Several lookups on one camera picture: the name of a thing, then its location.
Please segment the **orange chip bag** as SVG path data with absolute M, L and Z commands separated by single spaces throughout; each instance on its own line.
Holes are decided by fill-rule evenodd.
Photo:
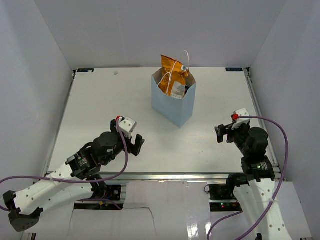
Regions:
M 189 67 L 179 60 L 161 55 L 162 78 L 157 86 L 167 96 L 183 99 L 186 94 L 187 77 L 190 76 Z

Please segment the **dark blue snack bag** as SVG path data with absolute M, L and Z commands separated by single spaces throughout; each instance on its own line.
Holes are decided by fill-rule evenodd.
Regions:
M 186 85 L 186 86 L 185 86 L 185 90 L 184 90 L 184 95 L 187 94 L 187 92 L 188 92 L 189 89 L 190 89 L 190 86 Z

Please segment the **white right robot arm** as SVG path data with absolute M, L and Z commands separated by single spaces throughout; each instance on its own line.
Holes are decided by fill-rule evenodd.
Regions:
M 234 121 L 215 127 L 218 143 L 227 137 L 242 153 L 242 173 L 230 174 L 226 181 L 226 195 L 237 200 L 249 229 L 239 236 L 242 240 L 254 234 L 257 240 L 290 240 L 291 236 L 282 217 L 277 194 L 281 181 L 276 181 L 273 166 L 266 152 L 268 133 L 251 127 L 250 121 Z

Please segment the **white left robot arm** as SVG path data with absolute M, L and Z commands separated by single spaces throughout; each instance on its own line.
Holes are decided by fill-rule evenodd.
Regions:
M 99 172 L 121 152 L 125 153 L 126 165 L 130 154 L 140 154 L 145 140 L 138 134 L 132 143 L 136 126 L 132 118 L 118 116 L 111 121 L 110 131 L 86 143 L 56 171 L 36 177 L 37 182 L 23 190 L 4 193 L 5 211 L 14 230 L 23 232 L 34 227 L 42 215 L 63 205 L 82 200 L 107 201 L 106 181 L 119 177 L 124 170 L 108 178 L 101 178 Z

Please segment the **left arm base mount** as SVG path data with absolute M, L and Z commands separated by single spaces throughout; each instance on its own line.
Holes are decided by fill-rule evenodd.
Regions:
M 107 185 L 106 190 L 94 196 L 98 201 L 81 201 L 74 204 L 75 210 L 122 210 L 123 203 L 120 203 L 122 194 L 121 185 Z

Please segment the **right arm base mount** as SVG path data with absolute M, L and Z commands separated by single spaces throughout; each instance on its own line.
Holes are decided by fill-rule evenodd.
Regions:
M 242 211 L 240 203 L 232 193 L 229 193 L 226 184 L 207 184 L 203 190 L 209 196 L 211 212 Z

